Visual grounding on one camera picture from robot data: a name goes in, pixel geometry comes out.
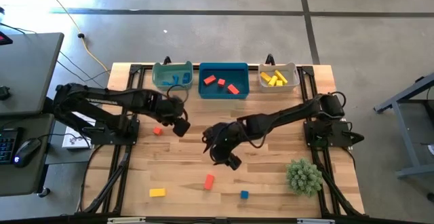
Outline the blue-grey desk frame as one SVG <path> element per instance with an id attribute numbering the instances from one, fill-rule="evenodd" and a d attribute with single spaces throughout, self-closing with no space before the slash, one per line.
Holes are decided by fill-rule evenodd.
<path id="1" fill-rule="evenodd" d="M 434 162 L 424 164 L 417 152 L 434 147 L 434 99 L 415 99 L 423 92 L 434 91 L 434 73 L 418 78 L 402 92 L 376 105 L 374 111 L 382 113 L 392 109 L 397 119 L 411 166 L 395 172 L 397 178 L 434 173 Z"/>

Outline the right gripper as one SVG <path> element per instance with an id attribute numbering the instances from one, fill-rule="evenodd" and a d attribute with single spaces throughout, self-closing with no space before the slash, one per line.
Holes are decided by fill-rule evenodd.
<path id="1" fill-rule="evenodd" d="M 212 160 L 215 165 L 224 164 L 232 170 L 237 170 L 242 161 L 232 153 L 232 150 L 240 143 L 240 127 L 237 122 L 226 125 L 217 135 L 213 142 L 213 134 L 203 135 L 202 142 L 205 143 L 205 153 L 212 147 Z"/>

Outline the white paper sheet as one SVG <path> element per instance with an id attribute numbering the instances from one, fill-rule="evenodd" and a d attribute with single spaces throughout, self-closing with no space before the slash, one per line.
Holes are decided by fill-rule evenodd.
<path id="1" fill-rule="evenodd" d="M 62 143 L 62 148 L 65 149 L 93 149 L 91 139 L 83 136 L 70 127 L 66 127 L 65 136 Z"/>

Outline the blue plastic bin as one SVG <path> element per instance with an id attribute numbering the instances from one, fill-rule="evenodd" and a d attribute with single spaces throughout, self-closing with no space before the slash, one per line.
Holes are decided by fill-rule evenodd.
<path id="1" fill-rule="evenodd" d="M 206 86 L 203 80 L 210 75 L 216 81 Z M 218 85 L 218 80 L 224 79 L 224 87 Z M 228 85 L 233 84 L 238 94 L 230 94 Z M 250 93 L 248 65 L 244 62 L 207 62 L 199 65 L 198 92 L 204 99 L 245 99 Z"/>

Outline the black aluminium table frame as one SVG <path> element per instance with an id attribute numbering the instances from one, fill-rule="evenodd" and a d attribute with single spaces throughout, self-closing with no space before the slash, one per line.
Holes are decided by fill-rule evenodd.
<path id="1" fill-rule="evenodd" d="M 153 134 L 156 123 L 140 116 L 137 143 L 132 147 L 127 176 L 119 179 L 97 217 L 143 217 L 146 223 L 285 224 L 297 219 L 319 219 L 320 201 L 332 206 L 329 189 L 314 197 L 297 196 L 285 182 L 286 165 L 310 159 L 302 122 L 274 129 L 260 149 L 244 143 L 235 153 L 239 169 L 213 164 L 201 138 L 206 128 L 255 113 L 272 113 L 301 103 L 316 93 L 334 90 L 328 65 L 298 67 L 299 86 L 286 93 L 260 91 L 257 66 L 250 68 L 247 98 L 202 99 L 199 76 L 188 93 L 186 111 L 191 127 L 183 137 L 167 129 Z M 211 190 L 203 188 L 207 174 L 214 175 Z M 166 196 L 151 198 L 149 189 L 165 188 Z M 241 199 L 241 191 L 249 198 Z"/>

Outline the black computer mouse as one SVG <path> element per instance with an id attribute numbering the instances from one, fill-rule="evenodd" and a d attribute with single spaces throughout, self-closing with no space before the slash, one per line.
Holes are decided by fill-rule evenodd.
<path id="1" fill-rule="evenodd" d="M 35 152 L 40 148 L 41 140 L 38 138 L 30 138 L 23 142 L 17 149 L 13 164 L 17 168 L 23 168 L 31 161 Z"/>

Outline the teal plastic bin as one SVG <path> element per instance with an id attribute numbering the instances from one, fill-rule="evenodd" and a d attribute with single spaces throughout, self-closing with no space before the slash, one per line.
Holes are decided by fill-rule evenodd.
<path id="1" fill-rule="evenodd" d="M 191 81 L 188 84 L 182 83 L 184 73 L 191 73 Z M 179 76 L 178 85 L 174 85 L 173 75 Z M 152 80 L 156 88 L 161 91 L 167 91 L 171 87 L 173 90 L 182 90 L 183 88 L 190 90 L 193 85 L 193 63 L 190 61 L 186 61 L 185 63 L 170 63 L 166 65 L 155 63 L 152 69 Z M 172 83 L 172 86 L 163 86 L 163 81 Z"/>

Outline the dark grey desk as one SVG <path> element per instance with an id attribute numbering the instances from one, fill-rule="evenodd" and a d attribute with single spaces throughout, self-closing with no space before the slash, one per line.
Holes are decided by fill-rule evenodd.
<path id="1" fill-rule="evenodd" d="M 53 126 L 54 116 L 51 114 L 0 120 L 0 129 L 20 129 L 14 155 L 20 145 L 28 139 L 38 138 L 41 140 L 40 148 L 25 167 L 15 167 L 13 164 L 14 156 L 11 164 L 0 164 L 0 197 L 41 193 L 47 172 L 45 159 Z"/>

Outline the backlit black keyboard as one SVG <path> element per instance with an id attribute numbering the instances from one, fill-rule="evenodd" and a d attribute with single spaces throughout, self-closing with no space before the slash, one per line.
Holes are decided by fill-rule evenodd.
<path id="1" fill-rule="evenodd" d="M 12 163 L 19 134 L 19 128 L 0 129 L 0 164 Z"/>

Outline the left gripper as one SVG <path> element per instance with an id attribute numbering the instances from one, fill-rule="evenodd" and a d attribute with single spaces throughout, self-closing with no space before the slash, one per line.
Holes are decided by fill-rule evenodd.
<path id="1" fill-rule="evenodd" d="M 163 95 L 157 101 L 155 107 L 155 119 L 163 126 L 174 124 L 173 132 L 179 137 L 183 137 L 191 127 L 191 124 L 182 118 L 184 113 L 184 101 L 178 96 Z"/>

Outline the light grey plastic bin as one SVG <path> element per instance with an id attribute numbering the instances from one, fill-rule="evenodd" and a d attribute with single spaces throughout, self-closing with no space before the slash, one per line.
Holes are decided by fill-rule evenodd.
<path id="1" fill-rule="evenodd" d="M 275 75 L 275 70 L 280 71 L 285 76 L 288 81 L 286 85 L 268 86 L 268 83 L 260 77 L 261 72 L 265 72 L 270 77 L 272 77 Z M 287 64 L 278 64 L 275 66 L 269 64 L 260 64 L 258 67 L 258 78 L 260 83 L 260 90 L 265 93 L 291 92 L 300 83 L 296 70 L 296 65 L 293 62 L 289 62 Z"/>

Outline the white label strip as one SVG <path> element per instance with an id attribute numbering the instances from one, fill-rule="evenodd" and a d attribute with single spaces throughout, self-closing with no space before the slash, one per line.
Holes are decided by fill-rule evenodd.
<path id="1" fill-rule="evenodd" d="M 106 224 L 139 224 L 145 222 L 146 219 L 143 217 L 113 217 L 108 218 Z"/>
<path id="2" fill-rule="evenodd" d="M 336 224 L 332 219 L 297 219 L 297 224 Z"/>

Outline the green artificial plant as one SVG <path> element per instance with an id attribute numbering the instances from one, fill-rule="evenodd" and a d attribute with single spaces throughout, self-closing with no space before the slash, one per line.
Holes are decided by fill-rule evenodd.
<path id="1" fill-rule="evenodd" d="M 322 190 L 321 171 L 305 159 L 292 160 L 287 164 L 285 179 L 288 189 L 296 195 L 312 197 Z"/>

